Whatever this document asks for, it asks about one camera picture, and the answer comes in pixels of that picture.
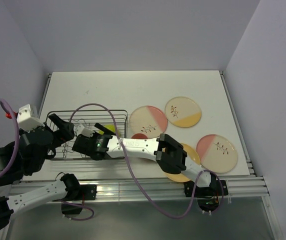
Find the lime green bowl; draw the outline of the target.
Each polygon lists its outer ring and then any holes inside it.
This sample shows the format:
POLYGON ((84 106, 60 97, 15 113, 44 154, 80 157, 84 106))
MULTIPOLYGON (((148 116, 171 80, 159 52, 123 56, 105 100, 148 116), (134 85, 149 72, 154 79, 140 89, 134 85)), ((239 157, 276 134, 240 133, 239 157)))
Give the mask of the lime green bowl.
MULTIPOLYGON (((114 125, 108 124, 108 125, 104 125, 104 127, 110 131, 112 131, 113 133, 116 133, 116 129, 114 125)), ((103 135, 104 131, 103 130, 99 130, 98 131, 99 134, 103 135)))

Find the yellow cream leaf plate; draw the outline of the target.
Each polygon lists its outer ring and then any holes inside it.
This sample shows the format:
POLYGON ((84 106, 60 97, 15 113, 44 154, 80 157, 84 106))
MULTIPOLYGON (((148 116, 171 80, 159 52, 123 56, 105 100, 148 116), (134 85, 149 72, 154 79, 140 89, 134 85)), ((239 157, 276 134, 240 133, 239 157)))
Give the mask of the yellow cream leaf plate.
POLYGON ((180 128, 193 127, 202 117, 200 106, 186 96, 170 99, 165 105, 164 113, 171 124, 180 128))

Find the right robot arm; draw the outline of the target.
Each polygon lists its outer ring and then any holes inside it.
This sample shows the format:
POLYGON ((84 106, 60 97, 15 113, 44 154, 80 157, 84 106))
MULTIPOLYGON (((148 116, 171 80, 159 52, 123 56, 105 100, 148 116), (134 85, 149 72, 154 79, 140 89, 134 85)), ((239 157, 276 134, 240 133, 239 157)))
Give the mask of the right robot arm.
POLYGON ((217 188, 215 176, 193 161, 183 145, 168 134, 151 139, 118 138, 111 131, 99 134, 82 124, 75 128, 75 133, 72 150, 92 160, 143 158, 156 162, 165 173, 182 174, 196 182, 205 195, 212 194, 217 188))

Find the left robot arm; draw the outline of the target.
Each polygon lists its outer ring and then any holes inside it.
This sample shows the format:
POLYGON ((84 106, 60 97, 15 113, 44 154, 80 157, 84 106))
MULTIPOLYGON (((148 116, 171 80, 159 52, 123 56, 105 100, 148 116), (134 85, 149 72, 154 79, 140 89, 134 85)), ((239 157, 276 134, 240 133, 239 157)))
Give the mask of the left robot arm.
POLYGON ((41 170, 45 160, 56 156, 56 148, 72 140, 74 125, 56 114, 49 119, 57 126, 51 130, 46 123, 28 124, 27 129, 16 128, 15 140, 0 147, 0 230, 18 215, 51 201, 71 201, 79 197, 81 186, 74 174, 66 173, 60 179, 36 190, 6 196, 13 183, 23 176, 41 170))

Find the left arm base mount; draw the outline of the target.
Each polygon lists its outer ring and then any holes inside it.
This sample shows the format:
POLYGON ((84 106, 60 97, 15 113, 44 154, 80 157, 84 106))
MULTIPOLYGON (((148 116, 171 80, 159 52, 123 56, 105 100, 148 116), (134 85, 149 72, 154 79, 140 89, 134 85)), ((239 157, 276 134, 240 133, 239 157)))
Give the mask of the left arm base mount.
POLYGON ((61 213, 66 218, 76 219, 84 209, 85 201, 93 201, 96 199, 97 186, 95 184, 81 184, 80 190, 71 201, 79 201, 78 206, 72 206, 66 203, 61 204, 61 213))

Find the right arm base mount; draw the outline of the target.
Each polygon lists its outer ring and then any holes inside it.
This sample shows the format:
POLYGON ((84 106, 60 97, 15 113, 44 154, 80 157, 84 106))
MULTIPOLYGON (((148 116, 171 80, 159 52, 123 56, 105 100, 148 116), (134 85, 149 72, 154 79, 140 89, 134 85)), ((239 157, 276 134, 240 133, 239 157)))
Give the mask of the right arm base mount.
POLYGON ((197 199, 197 205, 203 213, 212 214, 220 206, 220 198, 229 194, 225 180, 213 180, 208 187, 197 186, 193 193, 194 184, 191 180, 184 182, 184 194, 187 198, 197 199))

